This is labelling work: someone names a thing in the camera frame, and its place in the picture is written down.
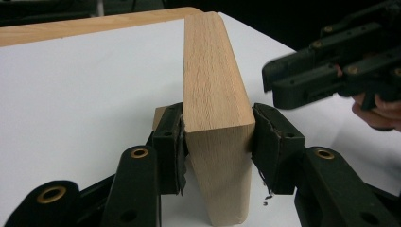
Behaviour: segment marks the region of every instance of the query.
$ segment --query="light wood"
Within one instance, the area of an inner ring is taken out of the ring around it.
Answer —
[[[0,27],[0,46],[25,44],[123,27],[178,20],[185,15],[200,12],[200,10],[194,8],[163,9],[26,26],[5,26]]]
[[[222,19],[185,17],[186,143],[214,226],[242,223],[251,187],[254,117]]]

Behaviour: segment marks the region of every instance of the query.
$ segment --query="screw hole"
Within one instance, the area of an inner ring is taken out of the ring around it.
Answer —
[[[378,219],[372,215],[371,213],[367,213],[367,212],[362,212],[360,213],[360,216],[362,217],[362,219],[366,222],[368,222],[371,225],[378,225],[379,221]]]
[[[147,155],[148,155],[148,150],[143,148],[138,148],[131,152],[132,158],[143,158]]]
[[[137,217],[136,211],[128,210],[128,211],[124,212],[124,214],[121,215],[120,219],[121,219],[121,222],[123,222],[123,223],[130,223],[133,220],[135,220],[136,217]]]

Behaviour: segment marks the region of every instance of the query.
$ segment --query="white surface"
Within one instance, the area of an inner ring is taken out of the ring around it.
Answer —
[[[261,69],[291,50],[221,14],[251,103],[272,105]],[[182,101],[183,20],[0,48],[0,223],[35,187],[69,180],[81,189],[113,173],[142,145],[154,109]],[[399,132],[374,131],[340,97],[283,114],[306,146],[335,149],[362,179],[401,189]],[[183,197],[162,196],[164,226],[208,226],[189,168]],[[292,196],[266,196],[255,169],[242,226],[300,226]]]

